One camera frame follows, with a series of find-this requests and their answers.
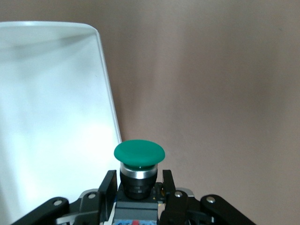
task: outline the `screw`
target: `screw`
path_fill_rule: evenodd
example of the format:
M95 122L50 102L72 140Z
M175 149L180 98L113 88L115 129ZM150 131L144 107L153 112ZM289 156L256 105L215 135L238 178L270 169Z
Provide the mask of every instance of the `screw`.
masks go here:
M53 203L53 205L55 205L55 206L58 206L58 205L60 205L60 204L62 204L62 200L56 200L56 201Z
M92 198L94 198L94 197L96 197L96 195L95 195L94 193L89 194L89 196L88 196L89 199L92 199Z
M182 196L182 193L180 191L175 191L175 196L180 198Z
M214 198L214 197L211 197L211 196L208 196L208 197L206 198L206 201L208 201L209 203L215 203L215 202L216 202L215 198Z

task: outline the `silver metal ring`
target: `silver metal ring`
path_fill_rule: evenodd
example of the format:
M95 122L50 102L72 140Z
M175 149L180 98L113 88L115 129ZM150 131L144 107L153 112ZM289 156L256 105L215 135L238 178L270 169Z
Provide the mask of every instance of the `silver metal ring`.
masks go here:
M158 172L158 165L155 164L145 169L134 170L133 168L125 165L124 163L121 163L120 171L127 177L140 180L154 176Z

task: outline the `green mushroom push button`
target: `green mushroom push button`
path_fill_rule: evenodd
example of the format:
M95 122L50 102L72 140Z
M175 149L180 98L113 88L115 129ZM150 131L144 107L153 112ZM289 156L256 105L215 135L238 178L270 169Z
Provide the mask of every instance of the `green mushroom push button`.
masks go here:
M114 156L128 166L144 167L163 161L165 151L160 145L154 142L129 140L122 142L116 147Z

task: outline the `brown surface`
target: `brown surface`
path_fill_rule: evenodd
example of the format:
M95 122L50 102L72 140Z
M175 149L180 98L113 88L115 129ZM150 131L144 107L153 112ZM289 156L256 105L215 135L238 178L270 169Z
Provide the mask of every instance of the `brown surface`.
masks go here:
M300 221L300 1L2 0L0 21L100 32L124 140L257 224Z

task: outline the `white bin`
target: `white bin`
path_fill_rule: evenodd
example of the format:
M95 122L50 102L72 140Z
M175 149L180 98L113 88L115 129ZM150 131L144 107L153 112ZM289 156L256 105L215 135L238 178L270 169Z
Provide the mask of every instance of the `white bin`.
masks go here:
M0 224L98 188L120 140L96 29L0 23Z

